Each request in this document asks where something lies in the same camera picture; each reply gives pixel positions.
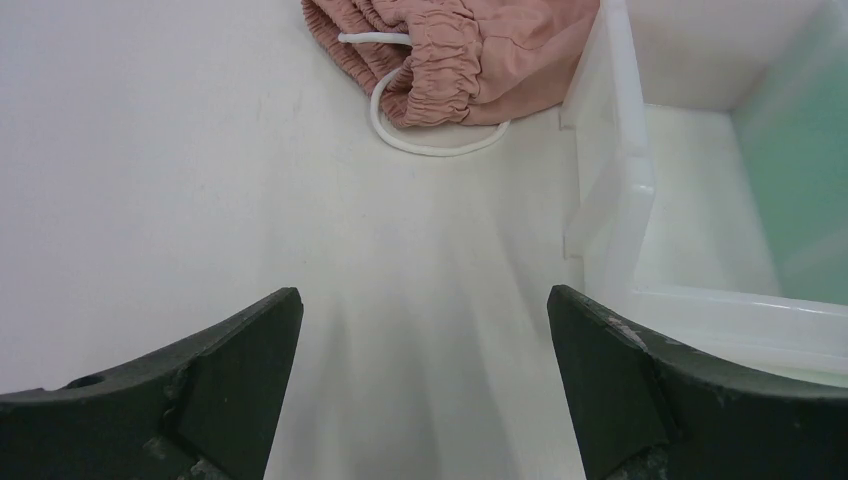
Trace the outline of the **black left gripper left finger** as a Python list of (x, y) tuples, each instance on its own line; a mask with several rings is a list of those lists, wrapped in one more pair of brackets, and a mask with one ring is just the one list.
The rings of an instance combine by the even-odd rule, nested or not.
[(5, 479), (260, 479), (304, 314), (283, 288), (56, 390), (1, 398)]

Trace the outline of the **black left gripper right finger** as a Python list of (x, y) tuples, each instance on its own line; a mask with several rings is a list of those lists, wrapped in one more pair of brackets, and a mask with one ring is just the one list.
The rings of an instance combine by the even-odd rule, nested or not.
[(712, 356), (566, 285), (547, 311), (588, 478), (846, 477), (845, 388)]

